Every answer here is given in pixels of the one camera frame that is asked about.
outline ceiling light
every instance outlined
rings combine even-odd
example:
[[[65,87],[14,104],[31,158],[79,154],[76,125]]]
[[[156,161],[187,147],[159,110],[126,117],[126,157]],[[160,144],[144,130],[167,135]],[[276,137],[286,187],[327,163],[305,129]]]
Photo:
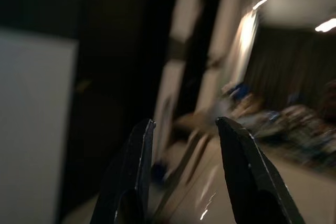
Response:
[[[259,1],[259,2],[253,7],[253,10],[258,9],[259,6],[262,5],[262,4],[263,4],[264,2],[266,2],[266,1],[268,1],[268,0],[261,0],[261,1]]]
[[[331,20],[328,20],[327,22],[322,23],[317,28],[315,28],[315,31],[322,31],[326,33],[334,27],[336,27],[336,18],[332,18]]]

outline white wall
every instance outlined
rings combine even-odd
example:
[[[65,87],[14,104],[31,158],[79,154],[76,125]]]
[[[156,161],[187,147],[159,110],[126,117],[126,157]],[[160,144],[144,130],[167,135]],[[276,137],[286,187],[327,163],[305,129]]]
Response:
[[[0,223],[52,223],[76,43],[0,30]]]
[[[242,0],[221,0],[214,26],[209,55],[224,57],[230,50],[241,19]]]
[[[200,0],[176,0],[171,37],[185,42],[193,33]]]

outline white panel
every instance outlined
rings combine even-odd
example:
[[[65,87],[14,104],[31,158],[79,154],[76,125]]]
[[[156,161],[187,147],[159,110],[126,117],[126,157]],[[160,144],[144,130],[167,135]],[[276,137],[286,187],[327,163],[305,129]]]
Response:
[[[0,31],[0,223],[52,223],[76,43]]]
[[[208,69],[202,79],[197,99],[196,112],[206,111],[214,104],[218,95],[219,69]]]
[[[242,0],[220,0],[209,48],[212,58],[224,57],[229,53],[241,19],[241,7]]]
[[[177,0],[174,9],[171,36],[185,42],[192,34],[201,0]]]
[[[154,114],[156,128],[153,140],[152,161],[157,161],[161,158],[161,153],[167,143],[173,110],[180,91],[184,65],[183,61],[170,60],[163,68]]]

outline dark curtain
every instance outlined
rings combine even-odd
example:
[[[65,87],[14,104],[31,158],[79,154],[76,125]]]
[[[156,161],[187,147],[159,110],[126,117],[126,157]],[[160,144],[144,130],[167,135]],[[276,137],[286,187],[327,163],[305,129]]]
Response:
[[[281,110],[291,94],[297,103],[317,109],[324,85],[336,79],[336,34],[260,28],[244,82],[265,99],[265,108]]]

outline doorway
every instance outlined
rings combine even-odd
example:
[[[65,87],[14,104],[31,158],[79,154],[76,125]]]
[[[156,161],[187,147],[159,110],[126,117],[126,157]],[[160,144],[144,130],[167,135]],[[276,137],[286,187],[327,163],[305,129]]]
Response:
[[[201,0],[202,8],[188,42],[185,70],[174,118],[193,112],[196,108],[219,1]]]

